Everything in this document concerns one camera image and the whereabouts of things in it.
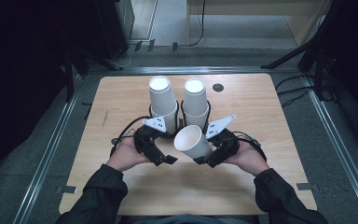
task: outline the dark jacket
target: dark jacket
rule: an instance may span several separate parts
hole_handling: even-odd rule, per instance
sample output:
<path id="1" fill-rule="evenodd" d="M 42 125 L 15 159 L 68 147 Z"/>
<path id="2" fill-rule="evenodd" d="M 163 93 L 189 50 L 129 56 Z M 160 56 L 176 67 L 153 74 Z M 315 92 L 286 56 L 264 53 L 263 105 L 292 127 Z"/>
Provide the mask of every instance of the dark jacket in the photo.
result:
<path id="1" fill-rule="evenodd" d="M 255 178 L 255 201 L 258 207 L 268 212 L 271 224 L 327 223 L 317 211 L 307 209 L 297 198 L 295 190 L 273 169 L 268 169 Z M 127 195 L 123 174 L 103 164 L 89 179 L 83 195 L 71 211 L 62 214 L 57 224 L 67 223 L 115 223 L 121 201 Z M 213 223 L 209 217 L 177 216 L 158 223 Z"/>

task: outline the metal bracket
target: metal bracket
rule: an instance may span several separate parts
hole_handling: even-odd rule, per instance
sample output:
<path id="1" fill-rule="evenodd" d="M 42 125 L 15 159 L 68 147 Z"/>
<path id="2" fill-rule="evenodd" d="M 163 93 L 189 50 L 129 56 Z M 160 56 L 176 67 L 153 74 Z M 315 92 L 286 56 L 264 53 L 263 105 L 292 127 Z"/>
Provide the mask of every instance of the metal bracket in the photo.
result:
<path id="1" fill-rule="evenodd" d="M 218 134 L 220 134 L 227 126 L 236 118 L 235 115 L 219 119 L 213 122 L 209 122 L 208 130 L 206 131 L 206 139 L 210 139 Z"/>
<path id="2" fill-rule="evenodd" d="M 144 119 L 143 124 L 162 133 L 167 132 L 167 128 L 165 127 L 165 119 L 163 116 L 152 119 Z"/>
<path id="3" fill-rule="evenodd" d="M 76 193 L 77 187 L 74 186 L 59 186 L 56 188 L 56 193 Z"/>
<path id="4" fill-rule="evenodd" d="M 296 183 L 298 190 L 311 190 L 313 192 L 321 191 L 318 185 L 312 185 L 310 183 Z"/>

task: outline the white paper cup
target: white paper cup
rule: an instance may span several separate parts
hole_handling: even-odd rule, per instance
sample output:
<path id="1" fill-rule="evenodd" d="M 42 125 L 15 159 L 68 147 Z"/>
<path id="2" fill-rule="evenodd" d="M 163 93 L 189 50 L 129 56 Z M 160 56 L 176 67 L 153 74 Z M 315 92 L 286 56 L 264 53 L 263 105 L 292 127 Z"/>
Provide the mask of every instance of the white paper cup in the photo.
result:
<path id="1" fill-rule="evenodd" d="M 157 117 L 164 117 L 165 120 L 165 128 L 167 129 L 168 133 L 176 133 L 176 125 L 175 125 L 175 117 L 176 117 L 176 112 L 178 110 L 178 106 L 176 105 L 175 109 L 173 110 L 172 113 L 168 114 L 168 115 L 160 115 L 158 113 L 156 113 L 153 109 L 153 106 L 150 108 L 151 110 L 151 114 L 153 118 L 157 118 Z"/>
<path id="2" fill-rule="evenodd" d="M 190 116 L 200 116 L 207 108 L 205 83 L 197 77 L 188 79 L 185 83 L 184 111 Z"/>
<path id="3" fill-rule="evenodd" d="M 212 147 L 200 127 L 196 125 L 190 125 L 182 129 L 175 136 L 173 145 L 178 151 L 185 153 L 193 160 L 212 153 Z"/>
<path id="4" fill-rule="evenodd" d="M 152 77 L 149 81 L 149 92 L 151 105 L 157 114 L 167 115 L 176 108 L 176 99 L 167 77 Z"/>
<path id="5" fill-rule="evenodd" d="M 203 130 L 206 120 L 208 118 L 208 112 L 209 106 L 207 107 L 206 111 L 204 111 L 204 113 L 200 116 L 191 116 L 185 112 L 186 126 L 197 125 Z"/>

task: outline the wooden table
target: wooden table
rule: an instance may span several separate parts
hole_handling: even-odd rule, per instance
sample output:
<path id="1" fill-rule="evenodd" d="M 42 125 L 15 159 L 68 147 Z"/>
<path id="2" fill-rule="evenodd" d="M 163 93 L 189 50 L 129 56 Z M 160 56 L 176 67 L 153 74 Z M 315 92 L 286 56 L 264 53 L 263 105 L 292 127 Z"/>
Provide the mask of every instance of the wooden table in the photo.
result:
<path id="1" fill-rule="evenodd" d="M 212 111 L 210 121 L 232 114 L 237 118 L 227 126 L 255 137 L 262 145 L 268 164 L 295 189 L 300 200 L 316 209 L 310 190 L 297 190 L 308 183 L 296 146 L 268 74 L 169 76 L 176 99 L 183 99 L 184 84 L 200 77 L 207 88 Z M 151 77 L 104 77 L 97 90 L 72 172 L 67 185 L 78 187 L 75 194 L 63 194 L 60 212 L 69 211 L 80 197 L 91 175 L 108 160 L 111 139 L 134 119 L 148 115 L 148 82 Z M 213 90 L 213 84 L 224 90 Z M 142 122 L 133 128 L 141 127 Z M 254 177 L 234 165 L 215 168 L 197 165 L 176 151 L 173 139 L 158 139 L 165 155 L 179 158 L 174 165 L 153 163 L 124 172 L 129 194 L 122 202 L 121 215 L 257 215 Z"/>

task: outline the cup rim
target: cup rim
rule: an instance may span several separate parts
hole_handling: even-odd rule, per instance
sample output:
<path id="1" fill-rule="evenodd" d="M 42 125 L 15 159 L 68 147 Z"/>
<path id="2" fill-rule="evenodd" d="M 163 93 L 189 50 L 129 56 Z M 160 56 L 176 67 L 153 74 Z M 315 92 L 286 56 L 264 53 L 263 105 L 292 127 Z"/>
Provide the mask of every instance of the cup rim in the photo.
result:
<path id="1" fill-rule="evenodd" d="M 151 87 L 151 83 L 152 83 L 155 79 L 157 79 L 157 78 L 163 78 L 163 79 L 167 80 L 168 86 L 165 87 L 164 89 L 160 90 L 160 91 L 158 91 L 158 90 L 156 90 L 156 89 L 153 89 L 153 88 Z M 154 93 L 163 93 L 163 92 L 169 90 L 170 87 L 171 87 L 171 82 L 170 82 L 170 80 L 169 80 L 166 76 L 155 76 L 155 77 L 152 77 L 152 78 L 149 80 L 149 90 L 151 90 L 151 91 L 154 92 Z"/>
<path id="2" fill-rule="evenodd" d="M 197 80 L 197 81 L 200 81 L 200 82 L 202 83 L 202 86 L 203 86 L 202 91 L 193 92 L 193 91 L 188 91 L 188 90 L 187 90 L 186 84 L 187 84 L 189 81 L 192 81 L 192 80 Z M 191 77 L 191 78 L 189 78 L 188 80 L 186 80 L 185 85 L 184 85 L 184 89 L 185 89 L 185 92 L 186 92 L 187 94 L 196 96 L 196 95 L 201 95 L 201 94 L 205 93 L 205 91 L 206 91 L 206 86 L 205 86 L 205 82 L 204 82 L 201 78 L 199 78 L 199 77 Z"/>
<path id="3" fill-rule="evenodd" d="M 177 137 L 178 136 L 181 136 L 181 134 L 183 134 L 183 130 L 184 129 L 186 129 L 186 128 L 197 128 L 198 130 L 199 130 L 199 132 L 198 132 L 198 136 L 197 136 L 197 142 L 196 143 L 194 143 L 194 144 L 192 144 L 191 145 L 191 147 L 189 147 L 189 148 L 186 148 L 186 149 L 178 149 L 177 147 L 176 147 L 176 141 L 177 141 Z M 185 128 L 183 128 L 181 131 L 179 131 L 179 133 L 177 133 L 176 134 L 176 136 L 175 136 L 175 139 L 173 140 L 173 146 L 176 148 L 176 150 L 178 150 L 178 151 L 181 151 L 181 152 L 185 152 L 185 151 L 189 151 L 191 148 L 193 148 L 199 141 L 200 141 L 200 139 L 202 138 L 202 129 L 200 128 L 200 126 L 198 126 L 198 125 L 188 125 L 188 126 L 185 126 Z"/>

